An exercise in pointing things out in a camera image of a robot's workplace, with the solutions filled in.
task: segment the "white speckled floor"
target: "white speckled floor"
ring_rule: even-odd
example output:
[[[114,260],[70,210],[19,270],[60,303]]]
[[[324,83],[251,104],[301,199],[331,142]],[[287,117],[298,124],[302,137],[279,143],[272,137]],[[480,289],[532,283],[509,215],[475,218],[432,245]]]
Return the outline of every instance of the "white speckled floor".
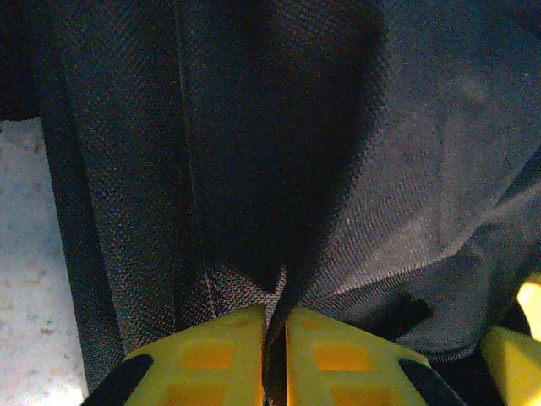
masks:
[[[83,364],[40,121],[0,129],[0,405],[78,405]]]

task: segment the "orange rectangular recess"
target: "orange rectangular recess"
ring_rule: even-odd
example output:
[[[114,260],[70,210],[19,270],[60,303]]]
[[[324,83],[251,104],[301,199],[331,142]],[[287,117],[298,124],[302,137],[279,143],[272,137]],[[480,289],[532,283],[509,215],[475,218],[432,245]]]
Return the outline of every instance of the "orange rectangular recess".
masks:
[[[334,406],[405,406],[389,388],[342,387],[331,388]]]
[[[319,370],[362,372],[374,370],[374,363],[363,347],[341,343],[318,344],[314,347]]]
[[[183,348],[178,366],[193,370],[228,370],[234,352],[234,343],[214,341],[192,343]]]
[[[167,387],[159,406],[222,406],[226,388],[212,384],[172,384]]]

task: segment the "yellow plastic part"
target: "yellow plastic part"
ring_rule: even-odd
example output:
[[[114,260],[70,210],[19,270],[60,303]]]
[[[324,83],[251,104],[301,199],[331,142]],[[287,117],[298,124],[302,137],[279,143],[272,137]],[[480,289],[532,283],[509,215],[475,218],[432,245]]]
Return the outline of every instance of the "yellow plastic part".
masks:
[[[418,353],[311,310],[286,324],[288,406],[425,406],[398,360]]]
[[[506,405],[541,406],[541,343],[496,327],[481,351]]]
[[[259,306],[224,315],[131,353],[154,360],[126,406],[261,406]]]
[[[533,339],[541,341],[541,273],[533,274],[521,286],[518,303],[524,310]]]

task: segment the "woven nylon fabric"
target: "woven nylon fabric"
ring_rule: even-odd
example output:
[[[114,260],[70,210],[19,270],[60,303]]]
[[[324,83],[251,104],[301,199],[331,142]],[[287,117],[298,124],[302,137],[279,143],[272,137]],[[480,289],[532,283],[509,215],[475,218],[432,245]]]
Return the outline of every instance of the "woven nylon fabric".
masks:
[[[31,55],[23,7],[15,0],[0,1],[0,121],[25,120],[38,115]]]
[[[434,309],[403,343],[475,343],[538,262],[541,44],[506,5],[49,1],[105,357],[258,303],[268,372],[293,306],[375,331],[403,294]]]
[[[437,13],[428,20],[423,8]],[[386,35],[385,115],[352,165],[352,182],[318,259],[319,276],[303,303],[371,328],[374,315],[385,318],[382,310],[397,303],[397,295],[426,278],[442,297],[447,289],[460,292],[460,299],[447,302],[459,306],[436,315],[415,345],[403,343],[425,352],[452,350],[475,343],[496,321],[487,317],[493,298],[512,299],[519,281],[510,279],[537,247],[538,178],[528,192],[499,202],[539,147],[541,44],[499,10],[471,2],[416,2],[389,7],[386,16],[399,23]],[[498,243],[485,247],[477,239],[487,229],[498,230]],[[461,263],[457,256],[461,265],[436,267],[443,274],[436,282],[429,266],[470,239],[488,251],[484,255],[498,247],[493,262],[508,252],[513,259],[505,259],[507,268],[482,261],[487,267],[477,273],[478,261]],[[469,272],[469,283],[462,272]],[[466,309],[474,311],[466,317]],[[467,327],[456,328],[458,319]],[[438,324],[443,321],[446,329]]]
[[[77,126],[44,3],[25,3],[36,91],[88,387],[125,356],[77,139]]]

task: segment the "black bag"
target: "black bag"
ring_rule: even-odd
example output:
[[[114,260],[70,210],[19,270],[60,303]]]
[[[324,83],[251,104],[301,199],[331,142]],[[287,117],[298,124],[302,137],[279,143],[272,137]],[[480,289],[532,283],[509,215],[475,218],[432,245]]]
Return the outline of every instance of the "black bag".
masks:
[[[0,121],[39,114],[27,28],[19,2],[0,1]]]
[[[275,398],[296,305],[474,354],[540,263],[540,11],[26,2],[90,389],[250,304]]]

